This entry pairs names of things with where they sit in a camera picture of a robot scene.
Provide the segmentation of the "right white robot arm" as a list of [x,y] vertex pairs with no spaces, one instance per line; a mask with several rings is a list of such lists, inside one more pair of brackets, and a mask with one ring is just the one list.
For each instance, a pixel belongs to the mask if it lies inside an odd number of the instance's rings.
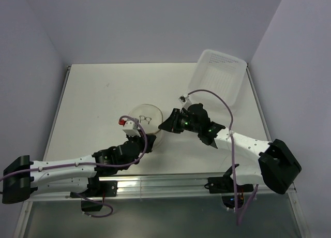
[[192,104],[187,109],[174,108],[158,127],[171,133],[196,133],[205,145],[234,152],[254,162],[253,167],[236,166],[236,171],[224,178],[224,186],[229,191],[236,191],[245,184],[264,184],[273,192],[284,194],[302,171],[283,141],[261,141],[232,132],[211,121],[201,103]]

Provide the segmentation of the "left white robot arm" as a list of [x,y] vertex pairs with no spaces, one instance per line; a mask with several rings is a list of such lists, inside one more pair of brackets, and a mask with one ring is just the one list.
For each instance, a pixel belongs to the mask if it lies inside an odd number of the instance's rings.
[[31,161],[28,155],[20,156],[3,170],[2,203],[19,203],[49,192],[95,196],[101,189],[100,177],[113,176],[138,164],[144,154],[152,151],[155,140],[155,135],[128,136],[122,145],[73,160]]

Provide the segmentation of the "white mesh laundry bag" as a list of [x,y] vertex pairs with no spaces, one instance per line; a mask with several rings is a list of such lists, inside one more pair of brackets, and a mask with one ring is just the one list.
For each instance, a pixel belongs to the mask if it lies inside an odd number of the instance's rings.
[[163,139],[163,131],[158,128],[163,122],[163,112],[155,105],[141,104],[133,108],[128,115],[138,119],[147,135],[156,136],[153,144],[155,150]]

